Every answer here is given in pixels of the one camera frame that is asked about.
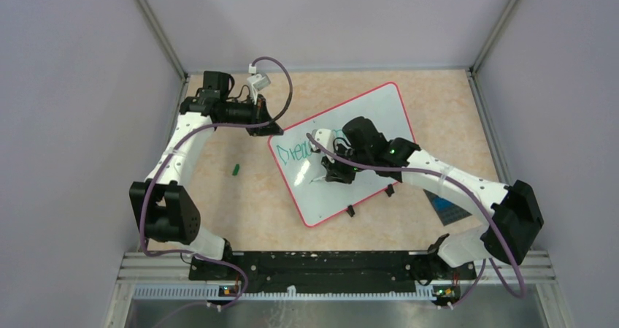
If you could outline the green white marker pen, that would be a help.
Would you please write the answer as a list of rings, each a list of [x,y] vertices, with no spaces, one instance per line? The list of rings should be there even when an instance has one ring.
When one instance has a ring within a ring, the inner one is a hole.
[[[325,180],[326,180],[325,176],[320,176],[320,177],[311,179],[309,183],[315,183],[315,182],[320,182],[320,181],[325,181]]]

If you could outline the red-edged whiteboard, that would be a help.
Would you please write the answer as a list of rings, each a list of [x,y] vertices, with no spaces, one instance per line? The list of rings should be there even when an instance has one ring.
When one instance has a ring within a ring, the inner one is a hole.
[[[307,227],[346,212],[348,205],[356,206],[384,192],[387,185],[394,182],[374,172],[360,172],[350,185],[326,181],[309,183],[313,178],[325,176],[326,170],[321,165],[322,156],[310,151],[306,135],[315,129],[331,129],[338,138],[343,138],[344,125],[358,116],[370,119],[388,139],[415,140],[399,87],[394,82],[384,83],[299,121],[286,128],[283,135],[268,139],[277,168]]]

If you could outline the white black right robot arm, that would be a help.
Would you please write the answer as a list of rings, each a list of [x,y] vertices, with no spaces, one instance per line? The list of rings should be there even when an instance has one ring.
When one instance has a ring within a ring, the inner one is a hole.
[[[326,181],[351,184],[358,173],[377,175],[421,188],[480,221],[480,226],[440,237],[431,246],[428,269],[448,278],[462,264],[495,258],[521,264],[544,225],[533,188],[486,180],[433,157],[411,140],[387,140],[363,116],[345,124],[343,137],[330,129],[308,135],[311,149],[323,153]]]

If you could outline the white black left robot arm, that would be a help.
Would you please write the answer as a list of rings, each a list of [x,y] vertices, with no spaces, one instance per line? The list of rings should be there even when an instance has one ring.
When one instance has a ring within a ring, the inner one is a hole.
[[[253,69],[245,84],[249,94],[240,101],[229,97],[234,87],[230,74],[205,71],[196,94],[185,97],[173,135],[155,168],[129,189],[144,250],[150,240],[171,243],[185,253],[207,258],[206,268],[213,277],[231,275],[234,260],[225,254],[226,240],[202,226],[187,186],[207,140],[217,128],[243,128],[252,137],[283,133],[260,93],[270,83],[266,74]]]

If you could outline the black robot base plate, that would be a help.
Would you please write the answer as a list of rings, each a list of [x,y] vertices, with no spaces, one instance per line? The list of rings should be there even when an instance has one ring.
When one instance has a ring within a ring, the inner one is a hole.
[[[228,281],[246,293],[283,292],[294,286],[306,294],[414,292],[445,281],[473,280],[469,262],[452,268],[425,251],[245,251],[225,256],[228,266],[192,259],[192,281]]]

